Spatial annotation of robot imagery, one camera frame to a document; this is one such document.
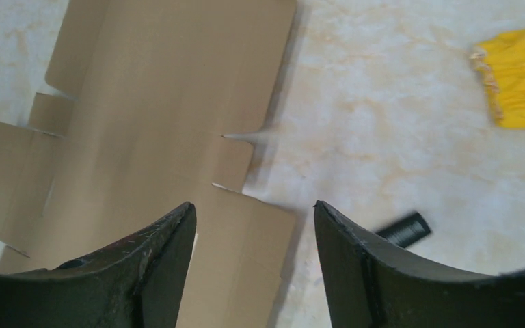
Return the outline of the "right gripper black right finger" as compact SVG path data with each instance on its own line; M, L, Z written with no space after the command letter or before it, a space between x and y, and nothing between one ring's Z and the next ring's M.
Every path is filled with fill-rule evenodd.
M525 327L525 269L484 275L434 262L324 201L314 226L333 327Z

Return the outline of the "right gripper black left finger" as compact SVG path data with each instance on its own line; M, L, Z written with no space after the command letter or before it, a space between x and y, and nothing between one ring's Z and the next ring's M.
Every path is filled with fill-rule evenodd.
M175 327L196 223L185 202L54 269L0 274L0 327Z

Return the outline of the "brown cardboard box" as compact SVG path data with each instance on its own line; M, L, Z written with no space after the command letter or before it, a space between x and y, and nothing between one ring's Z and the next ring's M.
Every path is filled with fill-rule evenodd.
M295 1L71 1L25 127L0 122L0 274L54 269L185 202L175 327L267 327L296 218L242 194Z

